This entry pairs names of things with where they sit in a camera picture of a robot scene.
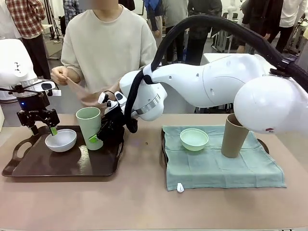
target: teal cloth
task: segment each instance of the teal cloth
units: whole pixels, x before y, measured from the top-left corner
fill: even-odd
[[[209,142],[198,152],[185,149],[180,133],[187,128],[206,132]],[[163,126],[168,156],[167,189],[178,183],[187,188],[261,188],[286,187],[283,170],[249,132],[240,155],[230,159],[221,154],[224,126]]]

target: gray sweater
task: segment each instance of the gray sweater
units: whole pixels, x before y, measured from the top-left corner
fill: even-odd
[[[167,28],[187,18],[187,6],[188,0],[163,0]]]

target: silver metal ring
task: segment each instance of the silver metal ring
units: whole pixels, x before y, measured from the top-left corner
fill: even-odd
[[[137,109],[136,112],[139,115],[143,115],[143,114],[151,111],[153,108],[155,108],[156,105],[159,104],[159,102],[160,102],[160,97],[159,97],[159,95],[156,95],[156,97],[151,102],[149,102],[144,107]]]

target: tray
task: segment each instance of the tray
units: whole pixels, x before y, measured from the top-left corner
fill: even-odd
[[[165,164],[167,166],[167,163],[168,163],[168,156],[167,156],[167,153],[165,151],[165,145],[166,145],[166,141],[165,141],[165,133],[164,131],[162,130],[162,133],[161,133],[161,139],[162,139],[162,151],[163,151],[163,155],[164,155],[164,158],[165,158]],[[267,147],[267,145],[260,139],[257,139],[259,141],[259,143],[263,146],[264,148],[264,151],[267,153],[267,154],[270,154],[270,151],[269,151],[269,148]]]
[[[45,144],[50,134],[47,126],[38,129],[38,135],[20,142],[13,151],[13,157],[4,168],[6,177],[108,177],[118,167],[124,148],[124,140],[105,143],[97,151],[87,149],[79,126],[58,126],[60,129],[72,129],[77,133],[75,146],[64,153],[51,151]],[[25,143],[31,143],[23,157],[18,157],[18,149]]]

